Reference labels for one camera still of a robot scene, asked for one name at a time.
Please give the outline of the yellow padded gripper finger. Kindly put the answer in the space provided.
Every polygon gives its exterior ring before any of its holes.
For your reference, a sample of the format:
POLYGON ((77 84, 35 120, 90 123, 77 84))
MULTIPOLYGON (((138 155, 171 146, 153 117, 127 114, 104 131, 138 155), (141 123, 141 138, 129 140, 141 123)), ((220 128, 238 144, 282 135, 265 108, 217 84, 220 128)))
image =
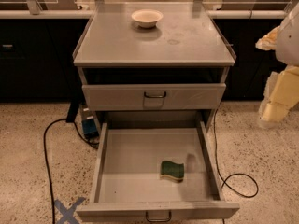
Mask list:
POLYGON ((266 50, 266 51, 275 50, 277 47, 278 30, 279 30, 278 26, 272 29, 268 34, 264 35, 256 42, 255 47, 257 49, 266 50))
POLYGON ((258 123, 262 128, 272 128, 299 103, 299 67, 287 66, 280 73, 272 72, 263 95, 258 123))

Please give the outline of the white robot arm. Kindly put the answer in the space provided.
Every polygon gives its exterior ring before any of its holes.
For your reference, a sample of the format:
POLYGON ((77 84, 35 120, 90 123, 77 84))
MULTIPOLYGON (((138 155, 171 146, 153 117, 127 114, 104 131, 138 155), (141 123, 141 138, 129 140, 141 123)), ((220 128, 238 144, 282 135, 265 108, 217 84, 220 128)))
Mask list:
POLYGON ((271 128, 279 124, 299 103, 299 4, 284 18, 280 26, 258 40, 255 47, 273 50, 286 68, 272 72, 264 89, 259 108, 259 125, 271 128))

